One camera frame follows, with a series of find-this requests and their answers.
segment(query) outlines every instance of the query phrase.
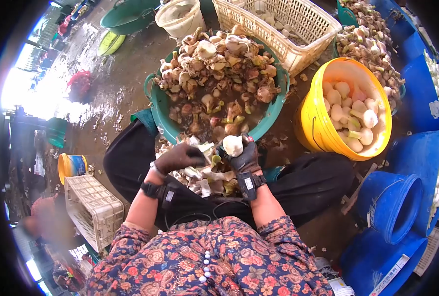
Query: white crate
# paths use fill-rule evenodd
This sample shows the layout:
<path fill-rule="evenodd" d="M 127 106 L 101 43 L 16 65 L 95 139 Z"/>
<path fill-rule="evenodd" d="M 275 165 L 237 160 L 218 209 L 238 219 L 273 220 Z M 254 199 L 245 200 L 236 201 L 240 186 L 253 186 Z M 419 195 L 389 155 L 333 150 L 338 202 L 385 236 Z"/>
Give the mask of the white crate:
<path fill-rule="evenodd" d="M 124 205 L 90 175 L 65 177 L 67 212 L 97 252 L 112 243 L 124 219 Z"/>
<path fill-rule="evenodd" d="M 300 73 L 325 51 L 341 24 L 309 0 L 213 0 L 223 30 L 241 24 L 267 44 L 291 77 Z M 251 11 L 267 10 L 282 24 L 289 24 L 299 38 L 293 42 Z"/>

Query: glove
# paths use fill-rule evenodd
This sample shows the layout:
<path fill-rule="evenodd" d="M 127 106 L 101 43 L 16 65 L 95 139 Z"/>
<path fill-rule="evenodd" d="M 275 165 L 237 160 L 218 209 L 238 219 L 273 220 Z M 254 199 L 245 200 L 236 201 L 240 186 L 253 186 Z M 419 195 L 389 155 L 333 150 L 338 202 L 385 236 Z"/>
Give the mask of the glove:
<path fill-rule="evenodd" d="M 167 175 L 172 170 L 184 169 L 190 166 L 205 166 L 206 159 L 198 148 L 187 143 L 181 143 L 157 158 L 154 163 L 161 174 Z"/>
<path fill-rule="evenodd" d="M 225 158 L 229 162 L 231 167 L 237 173 L 254 173 L 261 169 L 260 165 L 258 164 L 259 153 L 257 152 L 257 145 L 253 141 L 245 145 L 243 153 L 238 157 L 231 157 L 230 155 L 227 155 L 222 149 L 218 149 L 218 153 L 222 158 Z"/>

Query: yellow bucket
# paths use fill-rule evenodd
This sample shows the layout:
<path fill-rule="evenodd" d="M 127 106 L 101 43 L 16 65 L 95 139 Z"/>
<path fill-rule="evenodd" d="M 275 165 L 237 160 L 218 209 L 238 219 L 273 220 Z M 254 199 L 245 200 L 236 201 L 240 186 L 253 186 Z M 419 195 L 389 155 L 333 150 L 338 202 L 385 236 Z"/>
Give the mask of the yellow bucket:
<path fill-rule="evenodd" d="M 339 137 L 326 112 L 323 101 L 323 81 L 345 81 L 351 94 L 354 81 L 368 98 L 376 100 L 379 107 L 378 123 L 372 128 L 374 139 L 360 153 L 351 150 Z M 379 155 L 387 146 L 392 132 L 392 113 L 384 89 L 377 78 L 363 64 L 353 59 L 336 58 L 319 68 L 306 95 L 295 114 L 295 135 L 310 151 L 336 152 L 354 161 L 365 161 Z"/>
<path fill-rule="evenodd" d="M 58 177 L 62 185 L 65 177 L 81 176 L 88 171 L 88 163 L 83 155 L 68 155 L 62 153 L 58 156 Z"/>

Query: yellow basin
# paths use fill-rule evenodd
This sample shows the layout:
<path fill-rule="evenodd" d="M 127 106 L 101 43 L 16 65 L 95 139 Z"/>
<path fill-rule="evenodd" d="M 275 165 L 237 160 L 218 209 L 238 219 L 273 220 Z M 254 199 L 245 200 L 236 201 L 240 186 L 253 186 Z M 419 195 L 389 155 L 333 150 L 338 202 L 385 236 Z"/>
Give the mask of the yellow basin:
<path fill-rule="evenodd" d="M 98 47 L 98 56 L 111 55 L 116 52 L 116 50 L 121 46 L 121 44 L 126 39 L 126 35 L 116 35 L 115 33 L 109 31 L 101 41 Z"/>

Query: concrete floor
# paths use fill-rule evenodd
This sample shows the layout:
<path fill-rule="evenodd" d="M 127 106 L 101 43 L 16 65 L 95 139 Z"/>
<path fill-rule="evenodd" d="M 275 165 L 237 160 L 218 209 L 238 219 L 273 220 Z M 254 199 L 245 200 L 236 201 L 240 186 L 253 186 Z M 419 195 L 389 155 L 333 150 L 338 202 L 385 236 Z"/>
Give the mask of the concrete floor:
<path fill-rule="evenodd" d="M 98 174 L 103 169 L 103 157 L 106 148 L 116 138 L 116 129 L 125 128 L 129 124 L 129 115 L 148 107 L 143 84 L 146 76 L 155 72 L 159 60 L 167 56 L 175 41 L 168 38 L 167 33 L 155 24 L 142 32 L 136 32 L 126 37 L 124 44 L 117 52 L 108 57 L 98 57 L 96 51 L 101 42 L 105 29 L 99 21 L 112 7 L 115 0 L 103 0 L 79 24 L 77 24 L 68 39 L 69 46 L 57 58 L 46 78 L 40 82 L 42 89 L 49 87 L 51 92 L 63 92 L 66 82 L 78 70 L 85 69 L 92 73 L 92 87 L 89 102 L 72 103 L 66 99 L 57 104 L 55 115 L 68 118 L 73 127 L 67 132 L 67 146 L 60 153 L 85 155 L 88 163 L 95 164 L 95 177 L 114 193 L 125 204 L 125 213 L 129 204 L 116 192 L 105 174 Z M 334 1 L 323 1 L 324 7 L 330 13 L 335 9 Z M 219 29 L 216 15 L 205 16 L 207 25 Z M 320 57 L 318 62 L 323 64 L 331 59 L 331 48 Z M 296 109 L 308 92 L 313 75 L 318 67 L 314 64 L 303 71 L 308 81 L 299 83 L 293 89 L 281 114 L 265 137 L 279 137 L 284 134 L 283 141 L 287 149 L 283 153 L 270 153 L 267 166 L 283 165 L 302 155 L 306 149 L 300 145 L 293 132 L 293 121 Z M 375 161 L 380 163 L 383 156 Z M 360 163 L 356 170 L 364 175 L 371 162 Z M 57 174 L 57 159 L 47 157 L 46 174 L 51 180 L 52 192 L 59 184 Z M 308 246 L 316 246 L 316 256 L 328 259 L 338 259 L 352 237 L 358 233 L 351 214 L 344 216 L 341 206 L 329 208 L 322 215 L 299 228 L 301 238 Z"/>

